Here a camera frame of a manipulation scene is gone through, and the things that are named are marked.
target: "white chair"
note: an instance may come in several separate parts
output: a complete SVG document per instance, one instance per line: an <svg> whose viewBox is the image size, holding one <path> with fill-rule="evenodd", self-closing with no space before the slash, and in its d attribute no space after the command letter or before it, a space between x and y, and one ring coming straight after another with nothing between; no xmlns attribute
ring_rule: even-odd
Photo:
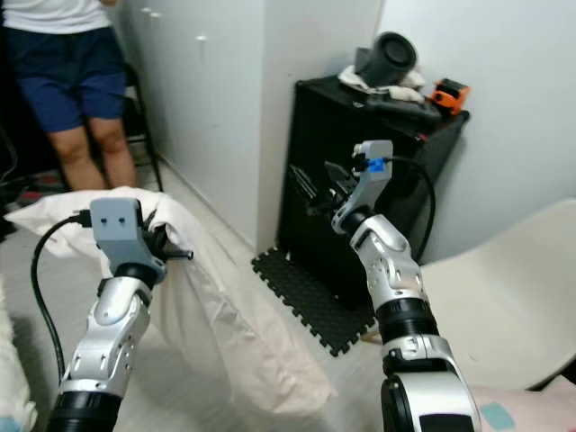
<svg viewBox="0 0 576 432"><path fill-rule="evenodd" d="M576 201L425 265L423 276L469 384L529 388L576 357Z"/></svg>

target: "white blanket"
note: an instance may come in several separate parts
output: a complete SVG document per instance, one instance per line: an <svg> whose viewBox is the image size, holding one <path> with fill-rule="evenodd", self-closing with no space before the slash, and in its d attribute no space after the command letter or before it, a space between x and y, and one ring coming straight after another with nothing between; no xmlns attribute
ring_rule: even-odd
<svg viewBox="0 0 576 432"><path fill-rule="evenodd" d="M5 307L0 277L0 431L32 430L36 408L16 348L12 345L12 323Z"/></svg>
<svg viewBox="0 0 576 432"><path fill-rule="evenodd" d="M166 224L172 243L193 250L191 262L168 262L168 276L152 302L153 323L193 372L227 380L235 405L258 414L310 415L335 394L304 344L259 293L261 287L248 282L220 243L169 196L130 188L65 193L6 218L42 234L103 196L138 198L145 219L157 210L151 228ZM55 233L47 248L61 257L103 259L92 231L77 224Z"/></svg>

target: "white wardrobe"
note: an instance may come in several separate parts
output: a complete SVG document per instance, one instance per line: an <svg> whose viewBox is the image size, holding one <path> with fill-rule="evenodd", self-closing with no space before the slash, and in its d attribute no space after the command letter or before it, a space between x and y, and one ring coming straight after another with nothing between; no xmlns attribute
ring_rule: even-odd
<svg viewBox="0 0 576 432"><path fill-rule="evenodd" d="M121 0L113 11L158 151L255 250L275 242L295 82L350 64L381 9L382 0Z"/></svg>

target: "navy blue shorts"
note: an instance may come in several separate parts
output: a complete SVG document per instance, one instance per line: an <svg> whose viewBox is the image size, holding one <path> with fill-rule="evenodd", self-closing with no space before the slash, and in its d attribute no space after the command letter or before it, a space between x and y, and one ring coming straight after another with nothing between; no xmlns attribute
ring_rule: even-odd
<svg viewBox="0 0 576 432"><path fill-rule="evenodd" d="M119 119L124 60L112 28L74 34L6 29L18 84L46 132L80 126L84 117Z"/></svg>

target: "black foam mat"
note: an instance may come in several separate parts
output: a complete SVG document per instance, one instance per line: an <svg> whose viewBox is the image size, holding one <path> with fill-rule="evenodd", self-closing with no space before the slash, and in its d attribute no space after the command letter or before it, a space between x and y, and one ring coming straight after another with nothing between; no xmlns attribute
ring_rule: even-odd
<svg viewBox="0 0 576 432"><path fill-rule="evenodd" d="M252 267L334 357L346 353L374 324L370 305L356 309L343 306L326 286L297 263L288 261L278 249L257 256Z"/></svg>

